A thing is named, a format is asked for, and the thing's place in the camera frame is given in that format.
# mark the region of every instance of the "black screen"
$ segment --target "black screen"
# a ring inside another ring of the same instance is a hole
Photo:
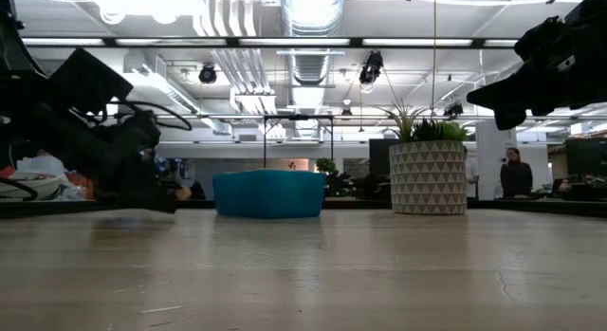
[[[607,175],[607,138],[565,141],[570,175]]]
[[[390,175],[390,146],[398,139],[369,140],[369,172],[374,175]]]

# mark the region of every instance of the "table surface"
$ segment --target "table surface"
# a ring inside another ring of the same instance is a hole
[[[5,330],[604,330],[607,223],[514,211],[0,220]]]

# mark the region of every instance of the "standing person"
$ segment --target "standing person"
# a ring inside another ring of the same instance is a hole
[[[466,157],[466,184],[468,188],[468,198],[477,199],[477,186],[480,175],[476,161],[468,157],[468,148],[464,146],[464,156]]]
[[[529,164],[521,161],[521,151],[515,147],[506,150],[507,163],[502,165],[500,178],[504,198],[530,195],[533,188],[533,173]]]

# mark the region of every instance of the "blue bowl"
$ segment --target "blue bowl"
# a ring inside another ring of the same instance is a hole
[[[259,170],[213,177],[215,207],[222,215],[252,218],[318,217],[326,175]]]

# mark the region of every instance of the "white planter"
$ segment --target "white planter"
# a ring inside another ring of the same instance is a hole
[[[390,147],[392,209],[397,213],[466,213],[466,166],[459,141],[416,141]]]

